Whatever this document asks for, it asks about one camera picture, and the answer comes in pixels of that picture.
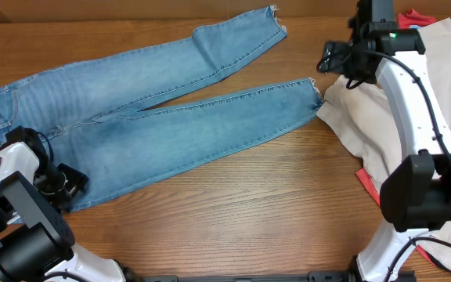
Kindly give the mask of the blue denim jeans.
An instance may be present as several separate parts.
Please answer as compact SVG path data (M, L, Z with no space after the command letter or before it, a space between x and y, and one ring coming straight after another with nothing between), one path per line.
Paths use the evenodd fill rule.
M23 126L45 134L56 162L88 176L72 212L111 201L310 122L311 78L174 105L286 37L272 6L196 28L182 40L80 61L0 88L0 145Z

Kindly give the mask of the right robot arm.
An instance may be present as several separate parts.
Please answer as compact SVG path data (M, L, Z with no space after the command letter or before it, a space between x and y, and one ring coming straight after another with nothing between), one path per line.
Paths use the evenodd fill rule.
M325 44L316 69L341 74L347 89L378 84L399 133L402 161L380 191L384 217L344 271L312 271L310 281L413 281L401 266L421 241L451 221L451 131L428 77L419 32L401 29L391 0L360 0L347 42Z

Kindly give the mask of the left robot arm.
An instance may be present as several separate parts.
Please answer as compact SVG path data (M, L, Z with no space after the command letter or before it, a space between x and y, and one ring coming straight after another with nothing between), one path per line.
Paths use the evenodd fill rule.
M47 138L19 126L0 146L0 281L128 281L117 260L83 248L63 218L88 177L55 165Z

